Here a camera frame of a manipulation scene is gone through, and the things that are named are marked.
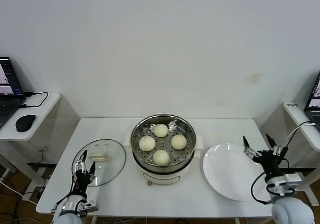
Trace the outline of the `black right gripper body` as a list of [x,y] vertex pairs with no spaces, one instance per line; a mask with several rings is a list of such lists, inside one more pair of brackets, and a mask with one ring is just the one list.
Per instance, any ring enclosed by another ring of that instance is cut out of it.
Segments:
[[262,166],[266,176],[283,176],[283,172],[279,168],[278,156],[273,154],[271,150],[258,151],[258,155],[255,155],[253,162]]

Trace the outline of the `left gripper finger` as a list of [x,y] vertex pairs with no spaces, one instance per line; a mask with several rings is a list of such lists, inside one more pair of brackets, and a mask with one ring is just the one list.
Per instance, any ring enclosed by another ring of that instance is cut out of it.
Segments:
[[92,164],[91,164],[91,166],[90,166],[90,169],[89,169],[89,183],[92,183],[93,182],[93,180],[95,179],[95,170],[96,170],[96,164],[95,164],[96,162],[95,161],[93,161],[92,162]]
[[86,157],[87,157],[87,150],[85,150],[79,157],[79,160],[75,162],[74,165],[74,170],[75,172],[80,171],[80,172],[86,172]]

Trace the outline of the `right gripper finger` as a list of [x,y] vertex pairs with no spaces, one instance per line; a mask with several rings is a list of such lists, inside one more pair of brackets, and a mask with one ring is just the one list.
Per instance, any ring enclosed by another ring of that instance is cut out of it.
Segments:
[[259,157],[262,155],[261,153],[259,153],[258,151],[254,150],[250,147],[249,142],[247,141],[245,136],[243,136],[243,146],[244,146],[244,153],[249,158]]
[[272,154],[274,156],[285,157],[285,147],[281,147],[280,145],[277,145],[275,140],[272,137],[270,137],[268,134],[266,134],[266,138],[271,148]]

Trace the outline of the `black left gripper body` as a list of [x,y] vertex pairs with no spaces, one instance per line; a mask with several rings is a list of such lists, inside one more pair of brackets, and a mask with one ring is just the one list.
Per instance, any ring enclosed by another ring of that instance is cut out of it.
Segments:
[[91,183],[90,174],[88,171],[82,172],[81,170],[77,170],[76,173],[76,180],[74,186],[74,193],[77,195],[86,196],[87,195],[87,187]]

